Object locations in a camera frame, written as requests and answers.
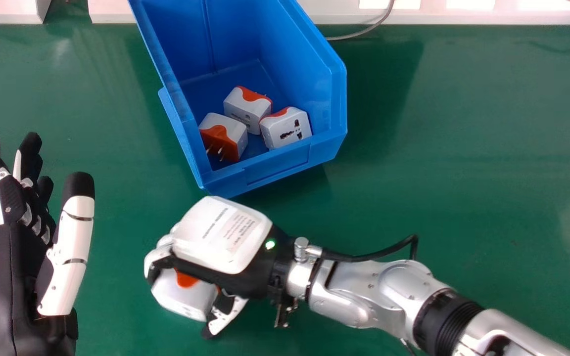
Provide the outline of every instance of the gray cable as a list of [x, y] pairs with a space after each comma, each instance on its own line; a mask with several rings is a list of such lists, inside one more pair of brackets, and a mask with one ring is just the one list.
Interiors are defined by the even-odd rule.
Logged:
[[394, 3], [395, 3], [395, 0], [390, 0], [388, 2], [388, 7], [386, 8], [386, 12], [384, 13], [384, 16], [382, 16], [382, 18], [380, 18], [379, 21], [377, 21], [373, 25], [367, 27], [366, 29], [358, 31], [358, 32], [353, 32], [352, 34], [348, 34], [348, 35], [344, 35], [344, 36], [328, 37], [327, 41], [341, 41], [343, 39], [352, 39], [352, 38], [356, 38], [357, 36], [361, 36], [363, 34], [369, 33], [371, 31], [373, 31], [374, 29], [377, 29], [377, 27], [379, 27], [382, 23], [384, 23], [384, 21], [386, 21], [386, 19], [391, 15], [391, 10], [393, 10]]

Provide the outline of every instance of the green table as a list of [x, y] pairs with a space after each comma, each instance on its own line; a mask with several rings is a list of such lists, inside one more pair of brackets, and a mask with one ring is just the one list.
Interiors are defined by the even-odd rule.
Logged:
[[[236, 200], [345, 252], [417, 232], [439, 279], [570, 347], [570, 27], [391, 26], [335, 49], [349, 73], [337, 158]], [[204, 195], [160, 87], [135, 25], [91, 25], [56, 1], [45, 26], [0, 26], [4, 158], [35, 130], [57, 185], [95, 177], [78, 355], [405, 356], [305, 307], [276, 331], [272, 307], [252, 303], [205, 342], [158, 306], [143, 258]]]

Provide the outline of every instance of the black and white robotic hand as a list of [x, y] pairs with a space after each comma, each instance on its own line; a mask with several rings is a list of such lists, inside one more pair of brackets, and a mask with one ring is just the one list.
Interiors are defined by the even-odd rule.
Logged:
[[[409, 245], [409, 259], [376, 262]], [[382, 329], [412, 354], [417, 348], [431, 356], [570, 356], [435, 279], [416, 261], [417, 245], [412, 235], [367, 255], [331, 252], [305, 237], [289, 237], [256, 210], [212, 196], [194, 205], [149, 253], [144, 276], [155, 288], [174, 268], [239, 300], [270, 298], [278, 309], [275, 327], [289, 327], [289, 314], [304, 301], [346, 326]], [[176, 302], [185, 305], [199, 300], [195, 293], [165, 297], [182, 298]], [[227, 306], [222, 311], [213, 304], [207, 329], [219, 333], [240, 311]]]
[[0, 356], [73, 356], [74, 300], [94, 223], [89, 174], [65, 181], [58, 224], [48, 210], [54, 184], [39, 177], [41, 138], [28, 133], [12, 173], [0, 158]]

